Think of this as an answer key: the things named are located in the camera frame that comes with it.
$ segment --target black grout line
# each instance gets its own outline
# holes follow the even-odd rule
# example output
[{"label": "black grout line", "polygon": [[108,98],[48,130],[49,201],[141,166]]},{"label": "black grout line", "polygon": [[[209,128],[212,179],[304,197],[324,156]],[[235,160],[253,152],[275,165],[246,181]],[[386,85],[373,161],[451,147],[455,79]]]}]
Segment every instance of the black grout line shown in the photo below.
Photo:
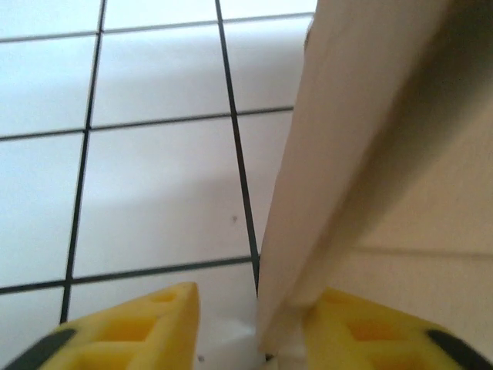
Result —
[{"label": "black grout line", "polygon": [[57,287],[62,287],[64,283],[65,280],[53,280],[53,281],[43,281],[40,283],[14,285],[11,287],[1,287],[0,295],[21,293],[23,291],[39,291],[41,289],[47,289],[47,288],[57,288]]},{"label": "black grout line", "polygon": [[106,35],[129,33],[129,32],[143,32],[143,31],[159,31],[160,29],[184,29],[187,27],[200,27],[205,25],[216,25],[217,21],[201,21],[201,22],[185,22],[185,23],[173,23],[170,25],[144,25],[140,27],[128,27],[124,29],[105,29],[102,33]]},{"label": "black grout line", "polygon": [[80,209],[82,205],[82,189],[84,187],[84,175],[86,171],[87,152],[89,146],[89,130],[91,128],[92,108],[94,106],[94,95],[96,92],[96,79],[98,75],[99,54],[101,51],[101,30],[104,22],[106,10],[106,0],[101,0],[99,9],[98,30],[99,34],[96,37],[94,48],[94,59],[92,61],[91,84],[89,89],[89,97],[87,102],[86,113],[86,128],[84,129],[84,139],[82,141],[82,152],[80,156],[79,179],[77,181],[77,191],[75,193],[74,216],[72,218],[72,232],[70,234],[70,246],[67,257],[67,270],[65,273],[65,283],[63,288],[62,309],[60,313],[60,324],[67,321],[69,316],[70,290],[72,288],[72,276],[75,260],[75,246],[77,245],[77,235],[79,232]]},{"label": "black grout line", "polygon": [[281,19],[298,19],[313,17],[314,12],[303,12],[303,13],[291,13],[291,14],[279,14],[279,15],[260,15],[257,17],[246,17],[246,18],[229,18],[224,19],[223,23],[244,23],[244,22],[256,22],[256,21],[275,21]]},{"label": "black grout line", "polygon": [[153,267],[153,268],[145,268],[142,270],[115,272],[112,274],[100,274],[93,276],[77,277],[73,279],[73,284],[98,283],[102,281],[139,278],[142,276],[151,276],[151,275],[165,274],[170,272],[183,272],[183,271],[194,271],[194,270],[200,270],[200,269],[212,268],[212,267],[225,267],[235,264],[245,264],[251,261],[252,258],[248,256],[248,257],[227,258],[224,260],[202,261],[193,264],[175,264],[165,267]]},{"label": "black grout line", "polygon": [[[195,270],[201,270],[201,269],[213,268],[213,267],[225,267],[225,266],[232,266],[235,264],[246,264],[251,261],[252,261],[251,256],[233,257],[233,258],[225,258],[222,260],[202,261],[202,262],[194,262],[190,264],[174,264],[171,266],[151,267],[151,268],[144,268],[140,270],[114,272],[109,274],[98,274],[98,275],[91,275],[85,277],[75,277],[72,278],[72,285],[96,283],[102,281],[113,281],[113,280],[127,279],[127,278],[138,278],[142,276],[152,276],[158,274],[166,274],[170,272],[184,272],[184,271],[195,271]],[[26,291],[38,291],[46,288],[63,287],[64,285],[65,285],[65,280],[54,280],[54,281],[43,281],[40,283],[14,285],[11,287],[1,287],[0,295],[21,293]]]},{"label": "black grout line", "polygon": [[48,131],[45,133],[22,133],[19,135],[12,135],[12,136],[0,136],[0,142],[11,141],[11,140],[33,139],[33,138],[45,137],[45,136],[69,135],[72,133],[83,133],[83,132],[84,129],[61,129],[57,131]]},{"label": "black grout line", "polygon": [[[224,19],[221,20],[221,22],[226,24],[235,24],[235,23],[244,23],[244,22],[255,22],[255,21],[298,19],[298,18],[313,16],[314,14],[315,14],[314,12],[302,12],[302,13],[293,13],[293,14],[262,15],[257,17]],[[12,37],[12,38],[0,39],[0,44],[5,44],[9,42],[28,42],[28,41],[67,39],[67,38],[94,36],[94,35],[100,36],[101,34],[111,35],[111,34],[119,34],[119,33],[155,31],[160,29],[180,29],[187,27],[200,27],[204,25],[217,25],[217,24],[218,24],[217,20],[211,20],[211,21],[201,21],[201,22],[174,23],[171,25],[147,25],[140,27],[128,27],[122,29],[98,28],[98,31],[68,32],[68,33],[57,33],[51,35]]]},{"label": "black grout line", "polygon": [[[266,108],[266,109],[255,109],[255,110],[244,110],[236,113],[238,117],[240,116],[254,116],[254,115],[262,115],[262,114],[270,114],[270,113],[282,113],[282,112],[291,112],[293,110],[292,106],[280,106],[276,108]],[[141,127],[141,126],[158,126],[158,125],[166,125],[173,123],[187,123],[187,122],[195,122],[195,121],[205,121],[208,119],[222,119],[231,117],[231,113],[217,113],[217,114],[208,114],[203,116],[188,116],[188,117],[179,117],[172,119],[155,119],[152,121],[137,121],[137,122],[128,122],[128,123],[113,123],[111,125],[106,126],[97,126],[97,127],[89,127],[89,131],[107,131],[107,130],[124,130],[131,129],[133,127]],[[23,133],[19,135],[12,136],[0,136],[0,142],[2,141],[14,141],[14,140],[24,140],[24,139],[32,139],[46,136],[61,136],[68,135],[72,133],[84,133],[88,129],[62,129],[59,131],[47,131],[44,133]]]},{"label": "black grout line", "polygon": [[0,39],[0,44],[5,44],[5,43],[9,43],[9,42],[27,42],[27,41],[70,39],[70,38],[83,37],[83,36],[95,36],[95,35],[97,35],[97,33],[98,32],[95,32],[95,31],[87,31],[87,32],[57,33],[57,34],[53,34],[53,35],[12,37],[9,39]]},{"label": "black grout line", "polygon": [[240,128],[238,126],[238,114],[236,111],[236,103],[234,101],[233,80],[231,79],[230,61],[228,59],[228,50],[226,46],[226,35],[224,33],[223,15],[221,13],[220,0],[216,2],[216,13],[218,20],[219,35],[221,41],[221,49],[223,52],[224,74],[226,76],[226,86],[228,90],[228,98],[230,101],[231,122],[233,124],[234,143],[236,147],[236,158],[238,160],[238,170],[240,173],[241,193],[243,195],[243,206],[245,208],[246,230],[248,232],[248,240],[250,242],[250,254],[252,256],[253,279],[255,280],[255,290],[258,292],[259,286],[259,254],[257,250],[257,242],[255,240],[255,229],[253,227],[252,207],[250,204],[250,195],[248,194],[247,172],[245,171],[245,162],[243,159],[243,151],[241,149]]},{"label": "black grout line", "polygon": [[203,116],[188,116],[188,117],[180,117],[180,118],[172,118],[172,119],[156,119],[152,121],[141,121],[141,122],[130,122],[130,123],[121,123],[121,124],[112,124],[105,126],[97,126],[92,127],[91,131],[106,131],[106,130],[120,130],[120,129],[131,129],[133,127],[141,127],[141,126],[156,126],[156,125],[167,125],[172,123],[185,123],[185,122],[194,122],[200,120],[208,120],[208,119],[221,119],[228,118],[231,115],[229,113],[217,113],[217,114],[208,114]]}]

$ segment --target floor tile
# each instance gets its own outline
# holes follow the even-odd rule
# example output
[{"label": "floor tile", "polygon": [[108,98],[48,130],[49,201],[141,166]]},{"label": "floor tile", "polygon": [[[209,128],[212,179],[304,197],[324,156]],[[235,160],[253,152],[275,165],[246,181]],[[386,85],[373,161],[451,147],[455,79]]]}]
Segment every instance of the floor tile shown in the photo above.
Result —
[{"label": "floor tile", "polygon": [[59,324],[63,289],[0,296],[0,367],[3,368]]},{"label": "floor tile", "polygon": [[94,40],[0,44],[0,136],[84,127]]},{"label": "floor tile", "polygon": [[91,134],[75,274],[250,255],[237,168],[229,119]]},{"label": "floor tile", "polygon": [[76,285],[69,318],[79,318],[182,281],[199,285],[201,323],[195,369],[252,370],[263,360],[254,338],[256,296],[251,264]]},{"label": "floor tile", "polygon": [[0,286],[65,277],[81,142],[0,143]]},{"label": "floor tile", "polygon": [[253,225],[260,251],[274,184],[290,132],[291,113],[243,116],[238,119],[238,123]]},{"label": "floor tile", "polygon": [[108,0],[105,29],[217,20],[214,0]]},{"label": "floor tile", "polygon": [[225,25],[236,108],[292,106],[310,18]]},{"label": "floor tile", "polygon": [[493,359],[491,258],[373,248],[348,251],[334,267],[334,288],[437,322]]},{"label": "floor tile", "polygon": [[221,0],[224,19],[315,12],[317,0]]},{"label": "floor tile", "polygon": [[93,126],[229,112],[215,25],[106,35]]},{"label": "floor tile", "polygon": [[101,0],[0,2],[0,39],[97,30]]}]

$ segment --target white tile floor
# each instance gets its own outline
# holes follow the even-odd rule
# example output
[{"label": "white tile floor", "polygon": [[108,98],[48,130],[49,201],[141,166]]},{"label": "white tile floor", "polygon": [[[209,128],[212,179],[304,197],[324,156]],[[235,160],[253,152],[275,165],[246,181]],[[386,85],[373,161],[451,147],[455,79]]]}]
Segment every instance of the white tile floor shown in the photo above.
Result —
[{"label": "white tile floor", "polygon": [[214,0],[101,1],[0,2],[0,367],[197,281],[196,368],[255,368],[255,236],[315,1],[220,0],[224,23]]}]

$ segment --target tile floor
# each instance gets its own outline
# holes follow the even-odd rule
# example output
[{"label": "tile floor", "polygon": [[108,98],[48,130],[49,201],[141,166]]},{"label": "tile floor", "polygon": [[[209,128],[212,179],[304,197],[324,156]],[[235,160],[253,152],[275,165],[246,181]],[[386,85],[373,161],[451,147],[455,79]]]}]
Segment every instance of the tile floor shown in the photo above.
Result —
[{"label": "tile floor", "polygon": [[196,368],[262,362],[258,255],[314,8],[0,2],[0,366],[178,281],[200,286]]}]

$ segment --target yellow plastic part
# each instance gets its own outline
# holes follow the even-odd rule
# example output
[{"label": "yellow plastic part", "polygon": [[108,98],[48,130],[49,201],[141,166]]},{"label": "yellow plastic part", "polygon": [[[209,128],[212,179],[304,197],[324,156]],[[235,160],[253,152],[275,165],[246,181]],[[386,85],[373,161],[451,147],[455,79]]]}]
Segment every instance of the yellow plastic part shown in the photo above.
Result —
[{"label": "yellow plastic part", "polygon": [[191,370],[199,325],[195,283],[70,321],[77,334],[41,370]]},{"label": "yellow plastic part", "polygon": [[461,370],[426,335],[446,329],[335,289],[303,327],[310,370]]}]

